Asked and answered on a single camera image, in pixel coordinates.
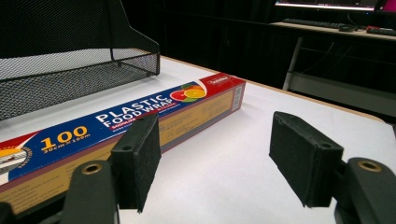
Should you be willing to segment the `long food wrap box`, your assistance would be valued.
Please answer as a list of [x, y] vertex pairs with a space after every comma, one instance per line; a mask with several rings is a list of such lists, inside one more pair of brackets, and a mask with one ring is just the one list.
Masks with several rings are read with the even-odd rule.
[[165, 152], [241, 107], [246, 81], [218, 73], [0, 142], [0, 202], [16, 214], [67, 191], [86, 161], [105, 160], [131, 125], [159, 116]]

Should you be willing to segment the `computer monitor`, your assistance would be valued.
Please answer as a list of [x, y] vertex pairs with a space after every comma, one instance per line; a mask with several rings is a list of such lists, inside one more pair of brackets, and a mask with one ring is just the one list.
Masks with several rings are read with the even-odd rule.
[[277, 7], [374, 11], [383, 0], [275, 0]]

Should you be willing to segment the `wooden desk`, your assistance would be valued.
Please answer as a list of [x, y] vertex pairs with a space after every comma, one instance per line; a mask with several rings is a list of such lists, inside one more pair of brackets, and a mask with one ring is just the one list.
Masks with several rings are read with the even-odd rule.
[[304, 39], [308, 37], [330, 38], [330, 40], [363, 44], [365, 46], [396, 47], [396, 36], [367, 34], [365, 31], [340, 32], [331, 28], [286, 22], [273, 22], [269, 24], [269, 27], [282, 34], [297, 36], [290, 66], [283, 83], [284, 91], [299, 91], [337, 103], [396, 117], [396, 93], [363, 88], [332, 81], [324, 77], [312, 77], [296, 72], [294, 69], [301, 45]]

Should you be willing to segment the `black mesh metal rack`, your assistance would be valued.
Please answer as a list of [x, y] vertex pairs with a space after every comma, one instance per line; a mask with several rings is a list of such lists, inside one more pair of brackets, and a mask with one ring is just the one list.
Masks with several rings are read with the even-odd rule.
[[159, 72], [120, 0], [0, 0], [0, 120]]

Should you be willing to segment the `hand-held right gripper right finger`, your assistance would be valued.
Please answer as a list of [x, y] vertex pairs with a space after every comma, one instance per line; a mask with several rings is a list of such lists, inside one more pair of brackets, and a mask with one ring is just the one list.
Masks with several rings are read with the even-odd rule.
[[396, 175], [379, 161], [342, 161], [344, 148], [292, 114], [273, 115], [269, 156], [304, 206], [336, 201], [336, 224], [396, 224]]

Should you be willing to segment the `black and red keyboard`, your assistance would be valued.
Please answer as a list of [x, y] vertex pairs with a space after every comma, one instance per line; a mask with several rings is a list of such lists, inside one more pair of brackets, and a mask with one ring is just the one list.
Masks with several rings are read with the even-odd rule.
[[374, 35], [396, 36], [396, 30], [389, 29], [389, 28], [368, 27], [366, 29], [366, 33], [374, 34]]

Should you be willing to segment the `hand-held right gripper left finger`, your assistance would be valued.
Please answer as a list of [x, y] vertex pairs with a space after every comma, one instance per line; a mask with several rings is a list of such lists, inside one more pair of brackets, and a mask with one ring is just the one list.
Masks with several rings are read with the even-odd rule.
[[158, 116], [134, 121], [107, 160], [75, 169], [62, 224], [120, 224], [121, 209], [142, 212], [161, 156]]

